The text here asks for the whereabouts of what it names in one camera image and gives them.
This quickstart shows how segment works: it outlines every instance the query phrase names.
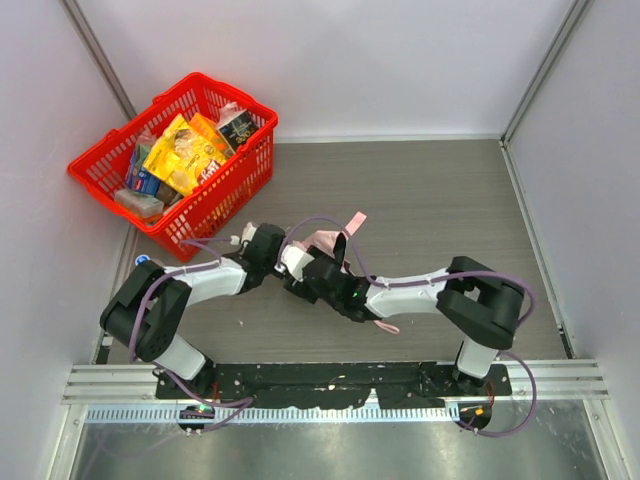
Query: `yellow snack package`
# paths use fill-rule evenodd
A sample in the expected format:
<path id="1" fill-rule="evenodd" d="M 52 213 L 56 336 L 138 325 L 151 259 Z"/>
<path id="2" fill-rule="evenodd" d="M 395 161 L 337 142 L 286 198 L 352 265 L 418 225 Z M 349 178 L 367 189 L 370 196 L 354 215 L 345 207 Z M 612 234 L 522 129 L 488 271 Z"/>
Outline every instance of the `yellow snack package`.
<path id="1" fill-rule="evenodd" d="M 233 150 L 229 147 L 225 139 L 218 133 L 216 130 L 216 124 L 212 120 L 209 120 L 198 112 L 191 117 L 189 125 L 196 132 L 209 140 L 209 142 L 211 142 L 211 144 L 216 147 L 225 156 L 225 158 L 229 158 L 233 155 Z"/>
<path id="2" fill-rule="evenodd" d="M 184 196 L 207 180 L 226 158 L 177 115 L 151 148 L 146 168 Z"/>

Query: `snack bag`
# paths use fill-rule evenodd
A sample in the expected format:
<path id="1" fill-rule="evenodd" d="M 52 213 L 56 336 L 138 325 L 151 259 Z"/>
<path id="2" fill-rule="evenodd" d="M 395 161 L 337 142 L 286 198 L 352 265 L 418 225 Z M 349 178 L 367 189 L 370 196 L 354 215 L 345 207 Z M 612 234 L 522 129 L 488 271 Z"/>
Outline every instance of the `snack bag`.
<path id="1" fill-rule="evenodd" d="M 144 168 L 187 196 L 225 161 L 222 153 L 177 115 L 149 152 Z"/>
<path id="2" fill-rule="evenodd" d="M 236 102 L 227 103 L 220 109 L 220 120 L 216 128 L 234 152 L 258 131 L 249 112 L 239 107 Z"/>
<path id="3" fill-rule="evenodd" d="M 211 144 L 216 147 L 226 158 L 229 158 L 233 155 L 233 150 L 231 149 L 231 147 L 229 147 L 225 139 L 222 138 L 216 130 L 216 124 L 202 115 L 200 112 L 191 117 L 191 120 L 189 120 L 189 125 L 196 132 L 209 140 Z"/>

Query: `metal sheet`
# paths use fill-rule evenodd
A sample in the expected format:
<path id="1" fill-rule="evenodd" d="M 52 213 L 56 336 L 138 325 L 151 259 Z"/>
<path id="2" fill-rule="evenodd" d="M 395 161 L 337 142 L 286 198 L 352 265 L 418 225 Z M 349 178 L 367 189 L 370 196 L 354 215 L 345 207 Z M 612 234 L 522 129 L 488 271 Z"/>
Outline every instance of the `metal sheet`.
<path id="1" fill-rule="evenodd" d="M 526 402 L 502 402 L 492 429 L 514 426 L 527 409 Z M 476 437 L 448 423 L 230 426 L 169 438 L 175 431 L 157 424 L 86 425 L 71 478 L 606 478 L 581 401 L 541 402 L 530 426 L 506 439 Z M 97 448 L 102 439 L 103 449 Z"/>

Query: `white wall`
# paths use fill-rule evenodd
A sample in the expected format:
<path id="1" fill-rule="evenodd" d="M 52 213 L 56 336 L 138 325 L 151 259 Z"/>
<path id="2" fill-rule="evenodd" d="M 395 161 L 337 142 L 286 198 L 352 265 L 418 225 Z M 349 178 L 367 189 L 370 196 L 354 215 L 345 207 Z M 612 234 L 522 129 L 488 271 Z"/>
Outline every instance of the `white wall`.
<path id="1" fill-rule="evenodd" d="M 134 105 L 200 70 L 280 140 L 499 136 L 571 0 L 81 0 Z"/>
<path id="2" fill-rule="evenodd" d="M 1 476 L 40 480 L 124 233 L 65 168 L 124 118 L 57 2 L 5 5 L 0 45 Z"/>
<path id="3" fill-rule="evenodd" d="M 639 24 L 636 1 L 594 2 L 513 144 L 572 343 L 598 359 L 636 455 Z"/>

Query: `white arm segment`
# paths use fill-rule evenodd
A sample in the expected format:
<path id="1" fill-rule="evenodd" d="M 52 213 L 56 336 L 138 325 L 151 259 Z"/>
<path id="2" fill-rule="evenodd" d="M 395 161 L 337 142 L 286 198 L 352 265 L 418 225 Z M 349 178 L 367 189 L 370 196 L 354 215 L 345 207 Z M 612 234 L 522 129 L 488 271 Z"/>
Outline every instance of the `white arm segment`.
<path id="1" fill-rule="evenodd" d="M 456 367 L 471 377 L 484 378 L 489 373 L 497 354 L 498 350 L 485 347 L 469 337 L 464 337 L 456 359 Z"/>
<path id="2" fill-rule="evenodd" d="M 205 358 L 202 353 L 176 333 L 169 348 L 154 362 L 185 380 L 193 380 L 203 367 Z"/>
<path id="3" fill-rule="evenodd" d="M 182 270 L 182 268 L 165 268 L 166 272 L 175 270 Z M 209 298 L 237 294 L 242 289 L 246 277 L 247 273 L 240 265 L 223 257 L 219 267 L 203 272 L 178 275 L 175 279 L 181 280 L 191 287 L 191 295 L 189 295 L 187 302 L 188 307 Z"/>
<path id="4" fill-rule="evenodd" d="M 447 269 L 442 268 L 436 272 L 413 277 L 377 277 L 376 282 L 393 285 L 418 280 L 427 281 L 446 274 Z M 367 303 L 365 306 L 380 318 L 387 318 L 400 313 L 440 313 L 436 309 L 436 303 L 438 303 L 438 293 L 444 290 L 445 285 L 445 282 L 433 285 L 425 284 L 418 287 L 391 286 L 390 288 L 385 288 L 372 285 L 367 290 Z"/>

